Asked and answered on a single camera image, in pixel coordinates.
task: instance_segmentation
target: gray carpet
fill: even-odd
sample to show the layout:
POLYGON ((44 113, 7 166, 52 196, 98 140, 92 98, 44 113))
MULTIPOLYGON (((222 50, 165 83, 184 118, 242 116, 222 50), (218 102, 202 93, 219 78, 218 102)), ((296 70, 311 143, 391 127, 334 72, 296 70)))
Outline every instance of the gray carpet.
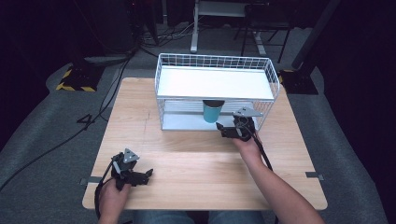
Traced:
MULTIPOLYGON (((282 63, 274 63, 276 70, 291 68, 309 33, 309 29, 291 32, 282 63)), ((242 36, 233 40, 234 34, 235 29, 230 27, 203 30, 198 54, 239 55, 242 36)), ((147 50, 154 54, 190 53, 190 43, 191 36, 187 35, 163 47, 147 50)), ((275 62, 279 48, 266 50, 275 62)), ((249 46, 245 55, 257 57, 258 52, 249 46)), ((155 57, 139 50, 128 63, 124 77, 154 77, 156 63, 155 57)), ((97 92, 56 91, 68 66, 49 77, 49 96, 32 111, 2 150, 0 184, 28 161, 77 133, 83 127, 77 120, 87 114, 96 116, 102 102, 110 100, 107 92, 111 94, 115 90, 110 85, 119 65, 105 70, 97 92)), ((288 97, 314 166, 324 176, 321 185, 329 206, 320 213, 327 223, 388 223, 373 180, 348 144, 323 95, 319 70, 311 77, 319 95, 288 97)), ((111 106, 103 117, 110 116, 111 106)), ((95 223, 94 211, 81 204, 84 187, 78 182, 90 176, 105 129, 106 121, 98 118, 87 131, 34 162, 10 181, 0 192, 0 223, 95 223)), ((273 223, 271 211, 263 214, 266 223, 273 223)), ((125 212, 121 221, 129 218, 130 214, 125 212)))

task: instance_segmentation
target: chair leg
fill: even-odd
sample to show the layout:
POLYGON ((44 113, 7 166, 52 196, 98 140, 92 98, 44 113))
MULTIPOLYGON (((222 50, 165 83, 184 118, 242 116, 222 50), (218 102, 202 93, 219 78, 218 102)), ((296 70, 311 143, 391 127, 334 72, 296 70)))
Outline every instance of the chair leg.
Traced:
POLYGON ((241 32, 241 28, 242 28, 242 27, 239 26, 238 31, 236 32, 235 36, 233 37, 233 40, 235 40, 235 39, 238 37, 239 32, 241 32))
POLYGON ((267 40, 268 42, 270 42, 272 40, 272 38, 277 34, 278 30, 275 30, 274 33, 271 35, 271 37, 267 40))
POLYGON ((248 27, 245 28, 244 42, 242 44, 241 57, 244 56, 245 44, 247 43, 248 27))
POLYGON ((280 51, 279 59, 277 60, 278 63, 280 63, 280 59, 282 58, 283 50, 285 49, 285 47, 286 47, 286 42, 288 41, 288 38, 289 38, 289 33, 290 33, 290 29, 289 29, 288 32, 286 33, 285 41, 283 41, 282 50, 280 51))

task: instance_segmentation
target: person's arm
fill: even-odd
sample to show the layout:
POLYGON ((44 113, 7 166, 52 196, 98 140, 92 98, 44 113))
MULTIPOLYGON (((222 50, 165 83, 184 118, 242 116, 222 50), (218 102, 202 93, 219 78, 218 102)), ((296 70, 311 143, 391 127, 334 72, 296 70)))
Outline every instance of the person's arm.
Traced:
POLYGON ((117 224, 128 200, 130 188, 130 184, 125 184, 119 191, 116 188, 115 179, 110 179, 103 185, 99 195, 99 211, 101 213, 99 224, 117 224))
POLYGON ((262 155, 253 138, 247 142, 233 139, 233 143, 281 223, 324 223, 317 210, 299 192, 262 162, 262 155))

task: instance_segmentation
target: person's hand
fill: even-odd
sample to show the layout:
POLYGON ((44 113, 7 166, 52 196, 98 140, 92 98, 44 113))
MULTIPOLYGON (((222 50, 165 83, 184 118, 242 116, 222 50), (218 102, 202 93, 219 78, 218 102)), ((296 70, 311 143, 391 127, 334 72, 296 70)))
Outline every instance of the person's hand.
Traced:
POLYGON ((254 141, 253 137, 251 137, 247 142, 244 142, 238 138, 233 138, 232 141, 233 144, 239 149, 239 153, 247 165, 262 163, 262 154, 260 153, 259 147, 254 141))
POLYGON ((102 187, 99 194, 99 211, 101 217, 99 223, 117 223, 119 216, 128 200, 130 184, 125 184, 119 191, 116 188, 116 180, 110 179, 102 187))

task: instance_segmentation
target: metal bracket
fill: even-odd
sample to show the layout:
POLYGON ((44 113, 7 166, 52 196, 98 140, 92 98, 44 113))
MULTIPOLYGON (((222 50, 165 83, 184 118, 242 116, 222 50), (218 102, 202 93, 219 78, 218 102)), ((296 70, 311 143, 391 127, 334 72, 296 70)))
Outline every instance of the metal bracket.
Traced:
POLYGON ((259 111, 256 111, 254 109, 250 109, 249 107, 242 107, 239 110, 233 112, 234 116, 237 117, 262 117, 263 114, 259 111))
POLYGON ((324 180, 323 175, 318 175, 317 172, 305 172, 306 178, 317 178, 318 180, 324 180))
POLYGON ((140 157, 137 156, 136 154, 134 154, 129 148, 125 148, 124 160, 123 160, 124 163, 128 163, 131 161, 137 161, 139 159, 140 159, 140 157))
POLYGON ((100 182, 101 179, 102 179, 102 177, 99 177, 99 176, 90 176, 90 177, 88 177, 88 179, 86 179, 86 178, 81 178, 81 179, 79 180, 79 184, 80 184, 81 186, 87 187, 87 186, 88 186, 88 183, 96 183, 96 184, 98 184, 98 183, 100 182))

